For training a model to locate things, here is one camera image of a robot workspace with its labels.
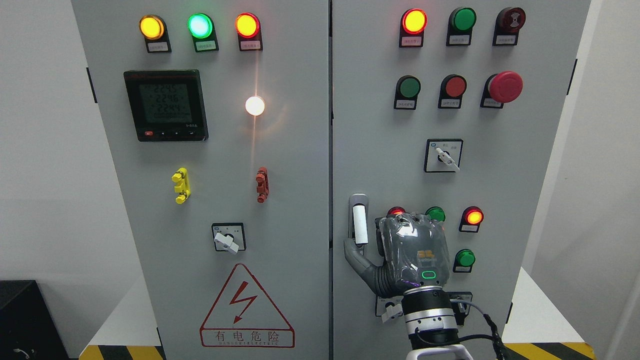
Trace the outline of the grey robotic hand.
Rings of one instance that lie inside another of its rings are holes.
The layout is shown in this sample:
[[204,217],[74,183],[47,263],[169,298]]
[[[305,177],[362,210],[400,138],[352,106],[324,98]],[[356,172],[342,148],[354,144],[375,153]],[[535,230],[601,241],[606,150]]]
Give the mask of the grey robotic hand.
[[377,225],[382,266],[361,255],[354,239],[343,242],[348,264],[376,296],[388,299],[448,282],[450,253],[440,221],[425,214],[402,213],[378,218]]

